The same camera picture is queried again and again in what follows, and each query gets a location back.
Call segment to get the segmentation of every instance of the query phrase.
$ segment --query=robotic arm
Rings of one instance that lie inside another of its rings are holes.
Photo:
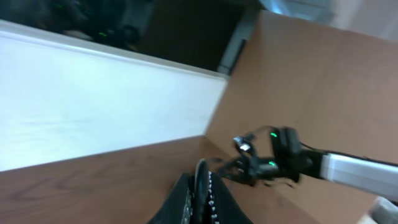
[[[274,157],[261,158],[252,142],[266,130]],[[398,201],[398,164],[315,149],[301,143],[295,129],[286,127],[265,126],[235,137],[234,144],[240,156],[218,173],[235,182],[253,186],[258,180],[288,178],[298,183],[301,175],[308,175]]]
[[[258,157],[252,143],[264,131],[271,138],[273,157]],[[272,186],[276,179],[299,183],[307,175],[398,201],[398,164],[312,148],[299,141],[293,128],[264,126],[235,137],[234,145],[239,156],[217,172],[211,172],[202,159],[195,175],[183,174],[149,224],[252,224],[222,177],[250,186],[259,180]]]

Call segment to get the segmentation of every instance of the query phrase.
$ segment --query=brown cardboard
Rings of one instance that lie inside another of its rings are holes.
[[[263,12],[206,135],[236,155],[234,136],[291,126],[310,146],[398,162],[397,97],[395,43]],[[356,223],[376,197],[311,177],[277,190],[320,223]]]

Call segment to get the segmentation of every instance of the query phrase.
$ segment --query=brown wooden surface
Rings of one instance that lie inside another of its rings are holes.
[[[146,223],[182,172],[217,156],[195,137],[0,172],[0,223]],[[273,189],[227,185],[254,223],[316,223]]]
[[[290,126],[320,149],[398,162],[398,45],[271,13],[259,16],[206,136],[228,142],[262,125]],[[270,156],[269,137],[256,141]],[[303,177],[277,190],[321,223],[356,223],[375,195]]]

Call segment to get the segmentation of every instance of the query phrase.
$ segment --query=white wall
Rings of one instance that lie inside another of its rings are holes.
[[[390,33],[397,27],[397,13],[397,0],[362,0],[347,29],[390,39]]]
[[[201,135],[226,86],[9,26],[0,23],[0,170]]]
[[[331,3],[334,16],[330,25],[339,29],[347,29],[363,0],[333,0]]]

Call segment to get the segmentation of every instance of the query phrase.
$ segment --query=white object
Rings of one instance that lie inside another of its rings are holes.
[[[0,171],[204,134],[226,81],[136,55],[0,21]]]
[[[321,177],[398,201],[398,167],[339,154],[323,156]]]

